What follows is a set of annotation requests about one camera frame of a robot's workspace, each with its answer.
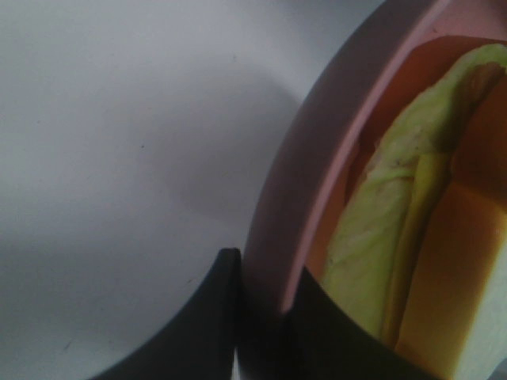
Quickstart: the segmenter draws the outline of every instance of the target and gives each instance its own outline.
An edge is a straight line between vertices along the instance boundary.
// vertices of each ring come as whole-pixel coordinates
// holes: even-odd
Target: white surface
[[[85,378],[165,324],[379,3],[2,0],[0,378]]]

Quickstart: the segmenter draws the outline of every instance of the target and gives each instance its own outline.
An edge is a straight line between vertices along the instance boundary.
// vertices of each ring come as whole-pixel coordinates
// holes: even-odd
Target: white table
[[[2,0],[0,378],[86,378],[163,326],[380,3]]]

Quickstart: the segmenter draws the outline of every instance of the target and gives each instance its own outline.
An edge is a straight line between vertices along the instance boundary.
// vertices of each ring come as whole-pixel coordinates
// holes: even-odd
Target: pink bowl
[[[440,36],[507,40],[504,0],[387,0],[315,83],[269,172],[243,260],[246,295],[283,316],[337,179],[383,91],[408,54]]]

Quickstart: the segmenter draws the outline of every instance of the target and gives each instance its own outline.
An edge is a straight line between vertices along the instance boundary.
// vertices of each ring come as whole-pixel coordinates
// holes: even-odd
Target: black object
[[[341,312],[308,271],[276,325],[242,297],[241,257],[220,251],[183,310],[139,350],[94,380],[436,380],[398,357]]]

